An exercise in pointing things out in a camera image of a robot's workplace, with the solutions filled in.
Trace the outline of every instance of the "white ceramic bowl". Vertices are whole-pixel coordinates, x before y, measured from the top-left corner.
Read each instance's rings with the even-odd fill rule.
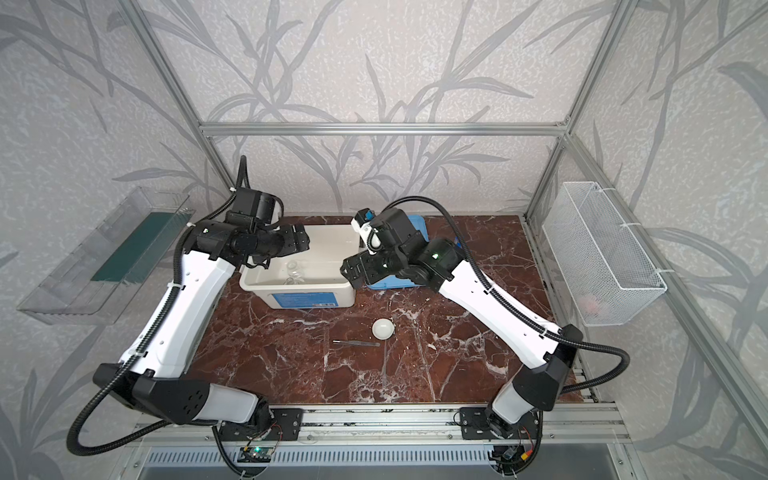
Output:
[[[395,324],[390,319],[378,319],[373,323],[373,336],[386,340],[395,332]]]

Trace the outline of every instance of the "brown marble surface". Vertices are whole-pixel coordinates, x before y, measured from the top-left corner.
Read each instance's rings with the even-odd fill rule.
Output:
[[[485,273],[541,316],[552,318],[518,217],[456,217]],[[292,223],[348,223],[348,217],[294,217]],[[429,237],[453,239],[441,217]],[[273,404],[487,402],[520,368],[518,357],[473,315],[426,287],[359,290],[348,309],[272,310],[244,292],[235,274],[204,334],[189,378],[266,395]],[[380,347],[371,325],[390,318]],[[571,393],[560,401],[580,402]]]

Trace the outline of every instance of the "white plastic tub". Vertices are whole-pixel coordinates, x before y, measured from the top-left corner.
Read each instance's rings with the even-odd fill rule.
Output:
[[[350,225],[307,225],[310,249],[273,258],[270,268],[243,267],[240,287],[253,292],[274,309],[340,308],[355,304],[355,289],[339,269],[359,251],[360,237]],[[285,285],[287,264],[295,261],[305,283]]]

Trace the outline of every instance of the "wire basket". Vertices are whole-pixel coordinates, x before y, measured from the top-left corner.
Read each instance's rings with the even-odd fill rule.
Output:
[[[667,291],[631,226],[595,182],[564,182],[543,230],[587,326],[622,325]]]

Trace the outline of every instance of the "gray wall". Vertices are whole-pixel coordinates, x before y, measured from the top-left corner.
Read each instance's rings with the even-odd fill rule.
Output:
[[[641,2],[576,127],[764,392],[767,46],[765,1]],[[558,173],[550,188],[584,179],[568,156]],[[768,460],[664,300],[588,334],[632,355],[600,393],[618,402],[652,478],[768,478]],[[614,361],[585,358],[594,373]]]
[[[206,121],[555,122],[614,0],[141,0]],[[292,212],[522,211],[553,139],[228,137]]]
[[[64,434],[151,315],[158,269],[113,326],[46,326],[15,307],[135,185],[189,191],[198,214],[226,189],[204,160],[113,2],[0,2],[0,478],[106,478],[113,455],[77,458]],[[90,445],[135,415],[106,401]]]

